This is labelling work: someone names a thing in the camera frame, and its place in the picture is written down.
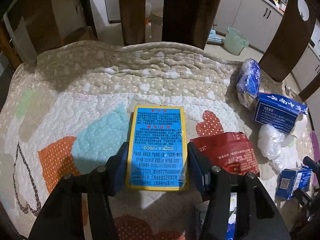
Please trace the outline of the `purple plastic waste basket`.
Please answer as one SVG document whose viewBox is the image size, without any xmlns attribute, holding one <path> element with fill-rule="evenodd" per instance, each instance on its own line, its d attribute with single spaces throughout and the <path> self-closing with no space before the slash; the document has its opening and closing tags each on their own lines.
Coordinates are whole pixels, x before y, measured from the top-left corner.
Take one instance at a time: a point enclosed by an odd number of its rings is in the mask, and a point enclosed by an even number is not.
<svg viewBox="0 0 320 240">
<path fill-rule="evenodd" d="M 312 148 L 313 148 L 314 161 L 318 162 L 320 159 L 319 142 L 317 139 L 317 135 L 314 131 L 310 133 L 310 139 L 311 139 Z"/>
</svg>

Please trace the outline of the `green lined trash bin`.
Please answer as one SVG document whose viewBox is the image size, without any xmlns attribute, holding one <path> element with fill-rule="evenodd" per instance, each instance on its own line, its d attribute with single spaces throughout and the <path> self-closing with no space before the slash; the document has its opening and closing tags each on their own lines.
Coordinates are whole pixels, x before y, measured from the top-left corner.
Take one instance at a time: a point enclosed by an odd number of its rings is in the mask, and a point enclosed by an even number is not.
<svg viewBox="0 0 320 240">
<path fill-rule="evenodd" d="M 227 52 L 239 56 L 242 50 L 248 46 L 249 41 L 242 36 L 240 31 L 231 27 L 227 28 L 227 33 L 223 41 L 223 48 Z"/>
</svg>

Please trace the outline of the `yellow blue box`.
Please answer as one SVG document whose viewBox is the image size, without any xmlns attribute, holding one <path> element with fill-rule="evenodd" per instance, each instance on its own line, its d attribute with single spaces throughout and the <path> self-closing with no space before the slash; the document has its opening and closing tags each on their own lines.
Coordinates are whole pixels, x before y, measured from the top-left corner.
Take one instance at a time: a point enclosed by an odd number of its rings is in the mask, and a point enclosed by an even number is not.
<svg viewBox="0 0 320 240">
<path fill-rule="evenodd" d="M 188 189 L 183 107 L 136 106 L 132 116 L 126 186 L 146 191 Z"/>
</svg>

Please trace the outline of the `red snack bag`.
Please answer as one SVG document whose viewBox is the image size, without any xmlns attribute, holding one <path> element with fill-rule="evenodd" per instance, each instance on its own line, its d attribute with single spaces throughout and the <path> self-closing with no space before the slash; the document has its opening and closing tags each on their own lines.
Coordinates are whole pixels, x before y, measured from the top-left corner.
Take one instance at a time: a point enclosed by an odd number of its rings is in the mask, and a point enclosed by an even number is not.
<svg viewBox="0 0 320 240">
<path fill-rule="evenodd" d="M 253 146 L 242 132 L 226 132 L 218 135 L 191 139 L 199 152 L 213 165 L 229 173 L 244 175 L 252 172 L 260 176 Z"/>
</svg>

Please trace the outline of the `clear plastic bag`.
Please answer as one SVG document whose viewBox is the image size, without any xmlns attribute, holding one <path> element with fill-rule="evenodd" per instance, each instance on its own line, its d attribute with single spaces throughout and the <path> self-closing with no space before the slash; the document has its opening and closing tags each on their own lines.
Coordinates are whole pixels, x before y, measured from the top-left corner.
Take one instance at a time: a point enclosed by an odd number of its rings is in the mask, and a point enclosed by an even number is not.
<svg viewBox="0 0 320 240">
<path fill-rule="evenodd" d="M 285 169 L 296 168 L 300 163 L 295 143 L 295 137 L 269 124 L 262 125 L 258 133 L 258 148 L 277 174 Z"/>
</svg>

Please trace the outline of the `blue Chinese text box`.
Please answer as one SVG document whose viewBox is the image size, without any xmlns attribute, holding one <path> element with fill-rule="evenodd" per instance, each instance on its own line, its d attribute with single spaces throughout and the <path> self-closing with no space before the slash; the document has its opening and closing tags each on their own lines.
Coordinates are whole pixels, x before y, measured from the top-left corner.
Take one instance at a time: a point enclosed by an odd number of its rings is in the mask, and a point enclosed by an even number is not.
<svg viewBox="0 0 320 240">
<path fill-rule="evenodd" d="M 254 120 L 260 124 L 269 124 L 290 134 L 300 114 L 308 114 L 307 105 L 279 94 L 258 94 Z"/>
</svg>

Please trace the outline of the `quilted heart pattern cushion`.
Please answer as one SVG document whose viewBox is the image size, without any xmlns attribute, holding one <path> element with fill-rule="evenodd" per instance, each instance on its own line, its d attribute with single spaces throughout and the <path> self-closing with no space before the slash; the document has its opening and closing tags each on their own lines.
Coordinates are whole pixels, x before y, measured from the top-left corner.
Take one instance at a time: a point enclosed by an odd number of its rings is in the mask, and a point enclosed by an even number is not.
<svg viewBox="0 0 320 240">
<path fill-rule="evenodd" d="M 260 126 L 235 90 L 240 67 L 172 42 L 80 41 L 21 64 L 1 110 L 1 203 L 15 229 L 29 236 L 64 174 L 116 154 L 137 105 L 183 107 L 188 139 L 242 132 L 255 145 Z"/>
</svg>

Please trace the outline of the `grey kitchen cabinets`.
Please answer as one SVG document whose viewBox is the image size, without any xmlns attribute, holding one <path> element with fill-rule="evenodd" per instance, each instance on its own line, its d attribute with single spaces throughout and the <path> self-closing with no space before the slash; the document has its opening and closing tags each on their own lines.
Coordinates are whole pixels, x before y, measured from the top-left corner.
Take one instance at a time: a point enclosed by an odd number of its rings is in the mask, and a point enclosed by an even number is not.
<svg viewBox="0 0 320 240">
<path fill-rule="evenodd" d="M 235 28 L 263 53 L 261 68 L 276 81 L 292 74 L 306 100 L 319 88 L 319 54 L 310 46 L 317 22 L 308 0 L 288 0 L 280 11 L 268 0 L 221 0 L 214 28 Z"/>
</svg>

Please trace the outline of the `floral tissue packet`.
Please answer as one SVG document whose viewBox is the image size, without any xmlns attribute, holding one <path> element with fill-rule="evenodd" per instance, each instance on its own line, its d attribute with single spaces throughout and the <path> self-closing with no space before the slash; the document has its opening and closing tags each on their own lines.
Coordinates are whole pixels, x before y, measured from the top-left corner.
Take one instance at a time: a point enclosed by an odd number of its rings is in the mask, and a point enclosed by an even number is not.
<svg viewBox="0 0 320 240">
<path fill-rule="evenodd" d="M 235 235 L 236 224 L 236 210 L 237 210 L 237 193 L 232 192 L 229 206 L 228 225 L 225 240 L 233 240 Z"/>
</svg>

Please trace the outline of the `blue white tissue pack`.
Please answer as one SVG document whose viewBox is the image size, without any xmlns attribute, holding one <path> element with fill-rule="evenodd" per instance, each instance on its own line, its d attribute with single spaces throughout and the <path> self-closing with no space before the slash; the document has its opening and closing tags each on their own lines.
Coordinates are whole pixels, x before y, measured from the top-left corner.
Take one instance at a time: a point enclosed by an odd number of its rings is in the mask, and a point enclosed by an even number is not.
<svg viewBox="0 0 320 240">
<path fill-rule="evenodd" d="M 247 109 L 252 109 L 259 93 L 260 67 L 252 58 L 246 59 L 239 71 L 236 92 L 239 102 Z"/>
</svg>

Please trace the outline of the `small blue QR box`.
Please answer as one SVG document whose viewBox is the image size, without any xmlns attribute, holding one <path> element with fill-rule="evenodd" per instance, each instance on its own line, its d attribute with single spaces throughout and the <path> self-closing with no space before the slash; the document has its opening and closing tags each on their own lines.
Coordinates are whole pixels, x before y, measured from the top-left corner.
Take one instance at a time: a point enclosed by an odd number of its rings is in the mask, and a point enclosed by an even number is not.
<svg viewBox="0 0 320 240">
<path fill-rule="evenodd" d="M 308 191 L 311 175 L 312 169 L 307 166 L 282 170 L 276 190 L 276 197 L 290 200 L 294 197 L 293 192 L 296 189 Z"/>
</svg>

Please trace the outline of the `blue flat mop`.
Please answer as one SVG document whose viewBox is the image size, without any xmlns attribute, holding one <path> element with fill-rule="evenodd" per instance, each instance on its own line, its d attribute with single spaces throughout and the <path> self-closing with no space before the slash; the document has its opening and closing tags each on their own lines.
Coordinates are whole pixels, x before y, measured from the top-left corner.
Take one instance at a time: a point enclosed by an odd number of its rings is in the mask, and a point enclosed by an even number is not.
<svg viewBox="0 0 320 240">
<path fill-rule="evenodd" d="M 224 39 L 223 37 L 218 37 L 216 31 L 211 29 L 208 35 L 207 44 L 221 46 L 224 44 Z"/>
</svg>

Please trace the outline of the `dark wooden chair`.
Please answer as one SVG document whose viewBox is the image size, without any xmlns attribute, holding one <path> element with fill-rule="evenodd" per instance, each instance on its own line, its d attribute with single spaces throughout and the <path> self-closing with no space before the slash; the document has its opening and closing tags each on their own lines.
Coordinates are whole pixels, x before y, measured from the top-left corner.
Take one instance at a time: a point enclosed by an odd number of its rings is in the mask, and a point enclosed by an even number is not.
<svg viewBox="0 0 320 240">
<path fill-rule="evenodd" d="M 145 0 L 119 0 L 120 22 L 126 45 L 145 42 Z M 164 0 L 162 40 L 204 48 L 221 0 Z M 304 21 L 298 0 L 289 0 L 284 17 L 259 64 L 275 81 L 283 81 L 293 70 L 310 41 L 315 15 Z M 80 0 L 85 22 L 94 26 L 89 0 Z M 51 0 L 1 0 L 1 13 L 13 11 L 17 19 L 32 21 L 33 43 L 46 40 L 47 25 L 56 26 Z"/>
</svg>

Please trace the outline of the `white plastic bucket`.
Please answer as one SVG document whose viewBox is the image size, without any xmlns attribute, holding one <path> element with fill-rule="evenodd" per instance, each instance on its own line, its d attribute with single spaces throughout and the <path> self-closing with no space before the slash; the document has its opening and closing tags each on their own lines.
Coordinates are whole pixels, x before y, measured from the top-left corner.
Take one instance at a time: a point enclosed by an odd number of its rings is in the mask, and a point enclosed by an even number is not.
<svg viewBox="0 0 320 240">
<path fill-rule="evenodd" d="M 151 3 L 146 2 L 145 3 L 145 20 L 144 20 L 144 24 L 145 25 L 148 25 L 148 23 L 149 23 L 149 17 L 150 17 L 150 14 L 151 14 L 151 9 L 152 9 Z"/>
</svg>

